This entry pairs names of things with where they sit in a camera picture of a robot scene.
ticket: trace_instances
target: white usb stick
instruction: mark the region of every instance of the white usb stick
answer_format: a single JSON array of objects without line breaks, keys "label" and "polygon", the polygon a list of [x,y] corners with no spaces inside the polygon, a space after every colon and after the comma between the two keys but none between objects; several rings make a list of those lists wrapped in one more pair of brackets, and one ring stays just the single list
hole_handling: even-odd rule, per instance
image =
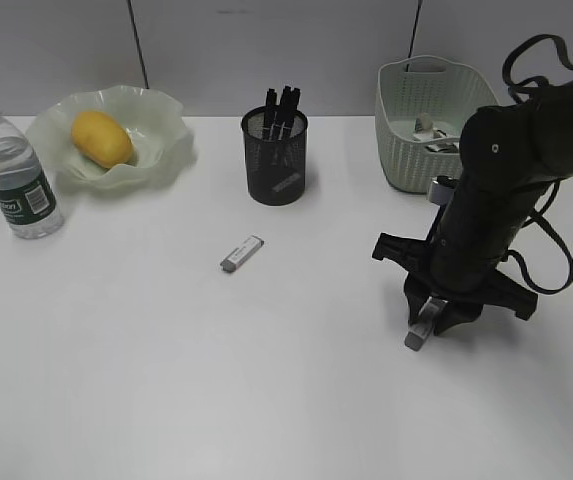
[{"label": "white usb stick", "polygon": [[220,263],[221,267],[224,269],[225,272],[233,273],[242,264],[248,260],[253,254],[259,250],[262,245],[264,245],[264,241],[252,235],[244,241],[239,247],[232,251],[230,255],[228,255],[222,263]]}]

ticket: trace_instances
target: pen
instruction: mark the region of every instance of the pen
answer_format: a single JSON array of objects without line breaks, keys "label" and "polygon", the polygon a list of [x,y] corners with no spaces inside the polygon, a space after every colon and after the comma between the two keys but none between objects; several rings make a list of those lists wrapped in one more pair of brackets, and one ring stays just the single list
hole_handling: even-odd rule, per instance
[{"label": "pen", "polygon": [[262,128],[262,140],[270,139],[270,131],[275,122],[275,107],[277,106],[277,92],[274,89],[266,93],[266,108],[264,109],[264,127]]},{"label": "pen", "polygon": [[284,124],[283,138],[290,138],[293,131],[293,125],[295,124],[295,115],[297,115],[297,107],[299,106],[299,98],[301,96],[301,91],[299,88],[293,90],[290,98],[288,117]]},{"label": "pen", "polygon": [[284,87],[282,91],[282,96],[279,99],[279,108],[277,109],[277,116],[275,119],[275,123],[273,124],[271,139],[272,140],[279,140],[282,132],[282,126],[284,125],[284,121],[286,120],[287,107],[288,102],[291,96],[290,87]]}]

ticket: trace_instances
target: white wall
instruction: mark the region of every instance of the white wall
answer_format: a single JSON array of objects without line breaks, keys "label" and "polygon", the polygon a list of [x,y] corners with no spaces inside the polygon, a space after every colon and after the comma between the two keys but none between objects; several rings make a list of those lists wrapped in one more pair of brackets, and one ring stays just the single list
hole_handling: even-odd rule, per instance
[{"label": "white wall", "polygon": [[36,114],[71,93],[143,85],[126,0],[0,0],[0,105]]},{"label": "white wall", "polygon": [[[526,39],[561,35],[573,61],[573,0],[424,0],[416,54],[437,54],[478,68],[502,103],[513,103],[501,78],[506,56]],[[542,74],[551,81],[573,78],[559,65],[551,41],[533,48],[516,64],[513,78]]]},{"label": "white wall", "polygon": [[309,115],[372,115],[377,69],[405,58],[417,0],[134,0],[151,88],[188,114],[243,115],[302,89]]}]

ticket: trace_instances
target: basket handle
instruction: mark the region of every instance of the basket handle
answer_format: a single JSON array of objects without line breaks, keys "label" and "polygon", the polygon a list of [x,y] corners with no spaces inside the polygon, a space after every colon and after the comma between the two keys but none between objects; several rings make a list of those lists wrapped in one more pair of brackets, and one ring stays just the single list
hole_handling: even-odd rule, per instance
[{"label": "basket handle", "polygon": [[412,65],[413,63],[419,63],[419,62],[436,64],[439,67],[444,67],[444,70],[438,72],[428,71],[428,72],[404,72],[404,73],[426,73],[434,75],[434,74],[444,73],[448,69],[448,67],[455,65],[450,60],[446,60],[445,58],[442,57],[436,57],[435,55],[417,55],[415,57],[410,57],[405,60],[396,62],[396,65],[398,67],[405,67],[406,65]]}]

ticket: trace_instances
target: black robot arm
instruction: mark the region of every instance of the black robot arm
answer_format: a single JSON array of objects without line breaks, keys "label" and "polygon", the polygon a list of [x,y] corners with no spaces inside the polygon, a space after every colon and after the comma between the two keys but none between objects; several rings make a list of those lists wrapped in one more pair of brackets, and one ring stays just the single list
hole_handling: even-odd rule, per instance
[{"label": "black robot arm", "polygon": [[[516,49],[503,73],[518,104],[483,107],[468,120],[460,140],[463,174],[450,200],[440,206],[428,237],[413,240],[382,234],[377,242],[373,258],[388,258],[409,272],[404,291],[411,327],[420,321],[430,299],[441,302],[440,308],[431,310],[435,334],[476,320],[484,305],[506,307],[528,319],[536,309],[537,295],[496,270],[507,255],[515,256],[529,286],[540,293],[556,293],[573,280],[568,248],[535,210],[549,188],[553,187],[554,198],[559,182],[573,176],[573,81],[552,86],[542,76],[519,83],[511,78],[519,55],[545,39],[554,41],[562,64],[573,70],[560,37],[538,35]],[[522,102],[518,94],[529,98]],[[434,182],[442,190],[453,186],[443,178]],[[508,249],[527,222],[538,223],[569,259],[569,279],[561,289],[537,287],[521,256]]]}]

